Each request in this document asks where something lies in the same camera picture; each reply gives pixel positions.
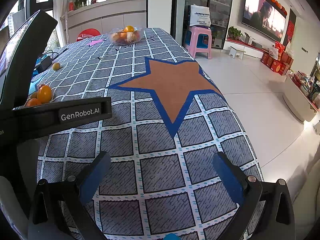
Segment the pink star pattern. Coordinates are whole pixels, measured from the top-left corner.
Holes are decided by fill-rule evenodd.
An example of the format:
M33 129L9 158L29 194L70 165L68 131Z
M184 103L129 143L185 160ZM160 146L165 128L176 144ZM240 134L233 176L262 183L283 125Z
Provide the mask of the pink star pattern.
M86 44L86 45L89 45L90 47L97 44L97 43L100 43L100 42L103 42L104 40L96 40L96 41L91 41L90 43Z

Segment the tv screen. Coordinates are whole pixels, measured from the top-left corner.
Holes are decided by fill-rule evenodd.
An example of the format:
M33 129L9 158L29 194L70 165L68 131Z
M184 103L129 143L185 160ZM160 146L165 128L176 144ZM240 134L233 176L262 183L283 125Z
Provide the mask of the tv screen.
M285 17L269 0L245 0L242 23L281 41Z

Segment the sink counter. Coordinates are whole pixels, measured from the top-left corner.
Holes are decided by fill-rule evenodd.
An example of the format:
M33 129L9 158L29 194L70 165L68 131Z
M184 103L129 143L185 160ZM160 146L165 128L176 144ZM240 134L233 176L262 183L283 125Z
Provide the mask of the sink counter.
M66 35L65 17L60 21ZM85 29L105 34L127 25L147 27L147 0L107 0L68 12L69 42L75 42Z

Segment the glass fruit bowl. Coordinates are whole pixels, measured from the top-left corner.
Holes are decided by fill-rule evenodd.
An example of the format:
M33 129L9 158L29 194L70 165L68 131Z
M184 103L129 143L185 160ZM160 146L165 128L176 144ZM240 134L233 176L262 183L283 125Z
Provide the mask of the glass fruit bowl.
M126 46L141 41L144 36L143 27L127 26L124 29L113 29L108 33L109 40L117 46Z

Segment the white tile floor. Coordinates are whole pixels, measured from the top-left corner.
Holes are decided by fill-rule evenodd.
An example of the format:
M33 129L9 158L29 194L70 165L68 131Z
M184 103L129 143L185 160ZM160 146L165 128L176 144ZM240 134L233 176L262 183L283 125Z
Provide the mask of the white tile floor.
M233 59L214 50L212 59L196 55L240 118L258 157L265 181L285 179L291 198L304 183L316 160L320 136L312 126L320 119L301 123L282 97L285 76L272 72L260 59L244 55Z

